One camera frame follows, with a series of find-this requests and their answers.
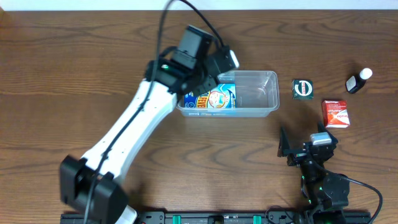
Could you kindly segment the black mounting rail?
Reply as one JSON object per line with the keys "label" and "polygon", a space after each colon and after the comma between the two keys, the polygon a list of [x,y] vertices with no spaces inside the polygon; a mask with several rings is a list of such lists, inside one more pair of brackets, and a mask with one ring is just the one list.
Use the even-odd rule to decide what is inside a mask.
{"label": "black mounting rail", "polygon": [[368,212],[324,212],[302,215],[297,212],[268,211],[265,213],[165,213],[142,212],[134,218],[121,217],[118,223],[132,224],[306,224],[306,223],[368,223]]}

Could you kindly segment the dark bottle white cap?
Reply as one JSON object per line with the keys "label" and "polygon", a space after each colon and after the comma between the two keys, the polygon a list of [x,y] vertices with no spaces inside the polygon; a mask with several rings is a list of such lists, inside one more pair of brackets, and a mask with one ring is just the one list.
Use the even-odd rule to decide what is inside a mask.
{"label": "dark bottle white cap", "polygon": [[366,84],[366,81],[371,78],[372,75],[373,71],[370,68],[362,69],[358,74],[351,76],[346,81],[346,90],[351,94],[356,93]]}

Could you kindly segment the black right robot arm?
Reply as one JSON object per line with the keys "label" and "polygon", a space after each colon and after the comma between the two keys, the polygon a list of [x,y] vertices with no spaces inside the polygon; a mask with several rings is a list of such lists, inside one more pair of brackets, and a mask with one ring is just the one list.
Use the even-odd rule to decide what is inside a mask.
{"label": "black right robot arm", "polygon": [[310,135],[309,142],[292,148],[287,132],[280,129],[277,155],[287,158],[288,166],[299,167],[302,173],[301,193],[310,206],[293,217],[294,223],[339,223],[345,222],[343,207],[348,205],[349,182],[345,176],[328,174],[324,162],[334,155],[338,144],[322,123],[318,132]]}

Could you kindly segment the green Zam-Buk box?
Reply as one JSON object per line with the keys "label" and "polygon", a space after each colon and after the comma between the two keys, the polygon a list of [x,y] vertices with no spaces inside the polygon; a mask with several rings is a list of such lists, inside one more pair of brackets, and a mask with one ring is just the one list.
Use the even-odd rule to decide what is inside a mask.
{"label": "green Zam-Buk box", "polygon": [[293,80],[292,81],[292,98],[295,100],[312,100],[313,99],[313,82],[311,80]]}

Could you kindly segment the blue fever patch box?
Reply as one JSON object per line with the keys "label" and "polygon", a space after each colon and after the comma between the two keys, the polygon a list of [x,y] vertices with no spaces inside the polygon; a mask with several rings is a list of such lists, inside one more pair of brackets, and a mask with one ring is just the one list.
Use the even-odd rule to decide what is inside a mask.
{"label": "blue fever patch box", "polygon": [[185,108],[235,108],[236,85],[233,83],[219,84],[214,89],[199,96],[194,96],[193,93],[186,94],[183,104]]}

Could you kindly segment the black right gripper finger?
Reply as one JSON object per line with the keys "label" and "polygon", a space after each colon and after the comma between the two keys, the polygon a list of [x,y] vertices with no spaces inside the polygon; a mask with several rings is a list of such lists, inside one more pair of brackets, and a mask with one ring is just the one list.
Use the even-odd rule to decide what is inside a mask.
{"label": "black right gripper finger", "polygon": [[279,147],[277,151],[278,157],[287,157],[290,153],[290,144],[287,134],[283,127],[280,128]]}
{"label": "black right gripper finger", "polygon": [[321,121],[317,123],[317,129],[318,133],[327,133],[329,137],[332,137],[333,135],[326,129],[326,127],[323,125]]}

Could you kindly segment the red medicine box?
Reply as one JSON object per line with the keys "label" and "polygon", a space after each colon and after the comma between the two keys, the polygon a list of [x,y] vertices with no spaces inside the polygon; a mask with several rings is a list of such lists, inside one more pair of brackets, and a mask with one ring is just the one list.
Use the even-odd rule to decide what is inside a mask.
{"label": "red medicine box", "polygon": [[347,128],[350,126],[346,101],[325,100],[322,103],[322,110],[326,128]]}

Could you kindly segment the clear plastic container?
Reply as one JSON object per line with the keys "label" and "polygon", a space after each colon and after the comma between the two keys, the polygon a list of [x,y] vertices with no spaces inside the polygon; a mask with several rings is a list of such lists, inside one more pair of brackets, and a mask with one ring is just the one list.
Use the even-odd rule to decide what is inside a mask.
{"label": "clear plastic container", "polygon": [[280,105],[279,83],[273,71],[235,70],[219,76],[220,84],[194,96],[186,94],[177,108],[186,117],[261,118]]}

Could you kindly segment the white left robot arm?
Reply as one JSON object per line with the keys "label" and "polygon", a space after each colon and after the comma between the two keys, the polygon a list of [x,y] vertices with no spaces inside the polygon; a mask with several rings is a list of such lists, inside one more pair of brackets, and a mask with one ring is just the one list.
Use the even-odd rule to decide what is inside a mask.
{"label": "white left robot arm", "polygon": [[201,95],[219,84],[219,75],[239,67],[229,46],[188,26],[178,46],[158,50],[144,79],[111,129],[80,159],[60,164],[60,198],[80,212],[80,223],[134,223],[137,212],[122,189],[128,170],[154,129],[188,93]]}

